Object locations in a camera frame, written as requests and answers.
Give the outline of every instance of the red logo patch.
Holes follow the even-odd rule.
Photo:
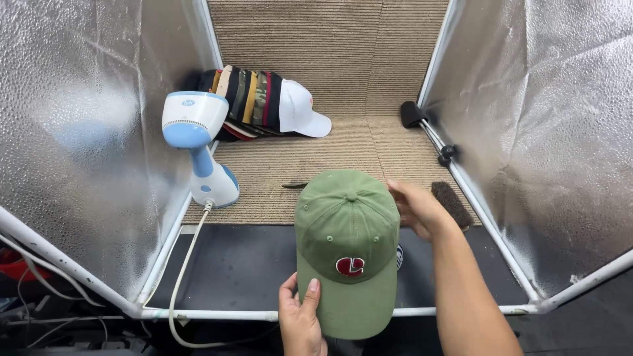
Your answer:
[[[344,257],[336,261],[336,270],[349,277],[360,276],[364,266],[365,261],[362,258]]]

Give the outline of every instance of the stack of caps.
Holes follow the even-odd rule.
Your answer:
[[[328,117],[312,111],[312,94],[305,87],[275,72],[227,65],[205,72],[198,90],[229,102],[229,114],[217,136],[221,141],[248,141],[285,132],[324,137],[332,128]]]

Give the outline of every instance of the cap button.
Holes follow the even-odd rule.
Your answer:
[[[358,199],[358,196],[354,192],[347,193],[345,194],[345,199],[347,199],[348,201],[356,201],[356,199]]]

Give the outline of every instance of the fingernail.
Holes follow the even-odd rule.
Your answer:
[[[308,285],[308,289],[313,291],[313,292],[316,292],[317,288],[318,288],[318,279],[313,278],[310,281],[310,284]]]

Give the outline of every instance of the hand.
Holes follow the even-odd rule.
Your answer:
[[[421,238],[431,241],[432,236],[445,227],[459,229],[450,214],[428,190],[392,180],[387,181],[387,186],[396,200],[400,223],[410,226]]]
[[[321,297],[321,283],[314,278],[299,302],[299,293],[292,297],[297,286],[297,272],[279,288],[279,328],[284,342],[285,356],[327,356],[327,344],[321,337],[317,306]]]

